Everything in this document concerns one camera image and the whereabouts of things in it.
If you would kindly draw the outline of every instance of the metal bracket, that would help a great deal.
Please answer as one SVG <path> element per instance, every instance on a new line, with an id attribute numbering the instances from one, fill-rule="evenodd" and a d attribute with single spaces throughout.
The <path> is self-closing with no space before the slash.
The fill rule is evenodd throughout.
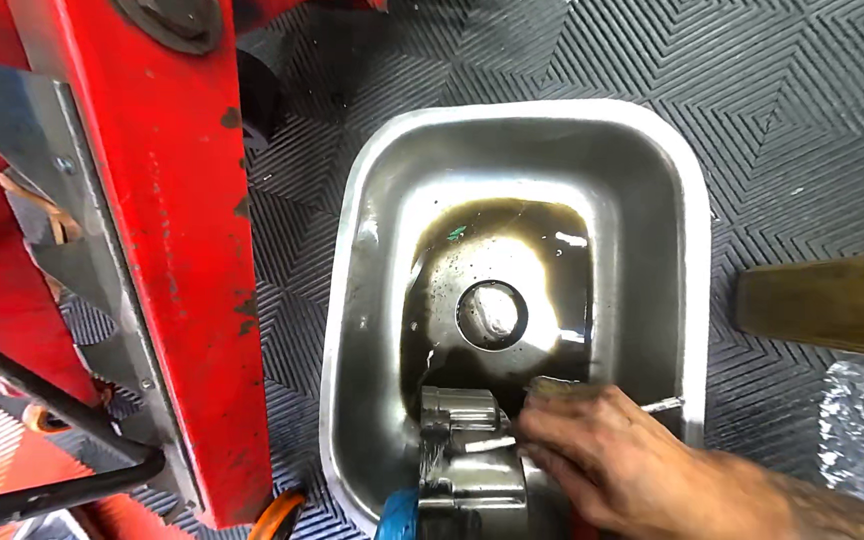
<path id="1" fill-rule="evenodd" d="M 142 396 L 148 411 L 140 419 L 150 418 L 153 425 L 139 421 L 129 430 L 123 423 L 123 429 L 125 436 L 162 447 L 166 472 L 151 484 L 201 508 L 184 437 L 68 84 L 0 65 L 0 155 L 81 227 L 82 238 L 32 246 L 32 254 L 43 271 L 115 322 L 110 338 L 79 350 L 93 372 Z"/>

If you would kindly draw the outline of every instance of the black metal bar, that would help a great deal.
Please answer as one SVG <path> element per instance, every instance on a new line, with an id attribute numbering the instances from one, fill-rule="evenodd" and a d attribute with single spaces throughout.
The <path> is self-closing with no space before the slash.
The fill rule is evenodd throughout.
<path id="1" fill-rule="evenodd" d="M 0 495 L 0 527 L 144 485 L 164 467 L 162 450 L 153 449 L 144 461 L 125 469 L 3 493 Z"/>
<path id="2" fill-rule="evenodd" d="M 0 352 L 0 377 L 42 403 L 55 416 L 95 437 L 116 456 L 133 463 L 118 471 L 100 472 L 0 495 L 0 526 L 55 510 L 97 501 L 148 483 L 165 468 L 165 454 L 126 439 L 114 429 L 112 419 L 73 398 L 62 388 L 33 373 Z"/>
<path id="3" fill-rule="evenodd" d="M 119 436 L 108 416 L 73 398 L 2 352 L 0 377 L 67 424 L 88 432 L 117 457 L 129 463 L 139 463 L 148 457 L 151 448 Z"/>

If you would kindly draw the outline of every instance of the red machine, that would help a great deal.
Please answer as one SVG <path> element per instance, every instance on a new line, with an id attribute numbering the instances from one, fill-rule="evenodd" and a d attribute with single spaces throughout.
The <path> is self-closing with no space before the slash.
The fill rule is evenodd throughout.
<path id="1" fill-rule="evenodd" d="M 296 3 L 0 0 L 0 171 L 63 217 L 27 249 L 0 188 L 0 378 L 135 464 L 0 495 L 0 524 L 145 484 L 213 528 L 267 506 L 234 29 Z M 114 334 L 76 350 L 40 269 Z M 93 375 L 143 410 L 110 423 Z"/>

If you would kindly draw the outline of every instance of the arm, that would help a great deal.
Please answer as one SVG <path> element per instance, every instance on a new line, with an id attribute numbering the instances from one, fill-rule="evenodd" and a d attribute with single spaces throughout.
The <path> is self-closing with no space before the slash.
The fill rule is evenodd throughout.
<path id="1" fill-rule="evenodd" d="M 689 448 L 614 386 L 530 396 L 518 427 L 582 517 L 628 538 L 864 540 L 864 502 Z"/>
<path id="2" fill-rule="evenodd" d="M 776 472 L 768 480 L 794 518 L 794 538 L 864 540 L 864 501 Z"/>

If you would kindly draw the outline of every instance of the green speck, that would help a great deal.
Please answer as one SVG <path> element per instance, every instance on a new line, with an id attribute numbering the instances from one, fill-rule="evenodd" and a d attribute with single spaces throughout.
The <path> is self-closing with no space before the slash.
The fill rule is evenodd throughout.
<path id="1" fill-rule="evenodd" d="M 459 240 L 459 237 L 462 236 L 462 231 L 464 231 L 465 229 L 466 229 L 466 226 L 462 225 L 462 227 L 458 227 L 455 230 L 452 230 L 448 234 L 448 239 L 449 240 Z"/>

